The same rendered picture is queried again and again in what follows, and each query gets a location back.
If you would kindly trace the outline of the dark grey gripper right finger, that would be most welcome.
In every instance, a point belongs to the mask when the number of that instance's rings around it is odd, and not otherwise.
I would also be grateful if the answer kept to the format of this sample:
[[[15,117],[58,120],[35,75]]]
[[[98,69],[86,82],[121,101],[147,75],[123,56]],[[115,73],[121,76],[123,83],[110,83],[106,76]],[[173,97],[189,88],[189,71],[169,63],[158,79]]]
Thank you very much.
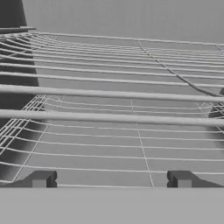
[[[191,171],[168,171],[167,186],[177,188],[215,188],[221,185],[199,178]]]

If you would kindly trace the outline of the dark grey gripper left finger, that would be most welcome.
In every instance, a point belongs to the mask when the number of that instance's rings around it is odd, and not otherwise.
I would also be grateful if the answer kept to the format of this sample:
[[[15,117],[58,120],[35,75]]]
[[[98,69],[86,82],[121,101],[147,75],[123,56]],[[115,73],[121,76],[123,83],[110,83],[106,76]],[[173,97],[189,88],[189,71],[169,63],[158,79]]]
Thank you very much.
[[[34,171],[26,178],[7,184],[6,187],[56,187],[58,175],[56,171]]]

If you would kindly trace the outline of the grey toaster oven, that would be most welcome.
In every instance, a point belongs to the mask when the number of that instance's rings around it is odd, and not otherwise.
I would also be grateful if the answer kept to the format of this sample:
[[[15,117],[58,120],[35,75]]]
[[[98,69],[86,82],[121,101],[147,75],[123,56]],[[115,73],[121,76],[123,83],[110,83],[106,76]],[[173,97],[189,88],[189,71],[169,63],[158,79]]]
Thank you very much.
[[[224,54],[224,0],[0,0],[0,29],[19,27]],[[0,110],[60,112],[65,102],[0,93]],[[0,186],[35,171],[56,171],[61,187],[163,188],[168,171],[224,186],[224,127],[0,116]]]

